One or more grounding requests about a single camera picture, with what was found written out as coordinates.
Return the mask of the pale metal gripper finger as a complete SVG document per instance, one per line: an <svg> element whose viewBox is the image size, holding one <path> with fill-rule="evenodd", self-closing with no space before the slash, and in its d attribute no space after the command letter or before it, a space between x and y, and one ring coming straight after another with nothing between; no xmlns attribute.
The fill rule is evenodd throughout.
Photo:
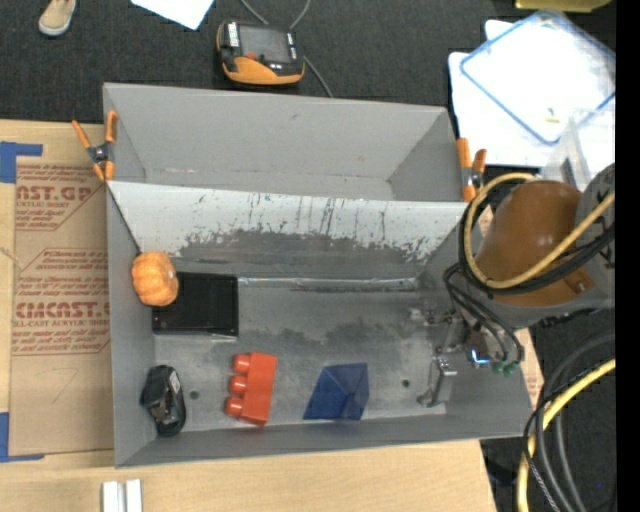
<svg viewBox="0 0 640 512"><path fill-rule="evenodd" d="M411 324L431 328L450 325L452 314L448 311L438 312L430 308L410 307L407 312L407 321Z"/></svg>
<svg viewBox="0 0 640 512"><path fill-rule="evenodd" d="M446 403L450 399L457 376L457 369L447 357L434 357L429 367L427 388L417 397L417 402L422 407Z"/></svg>

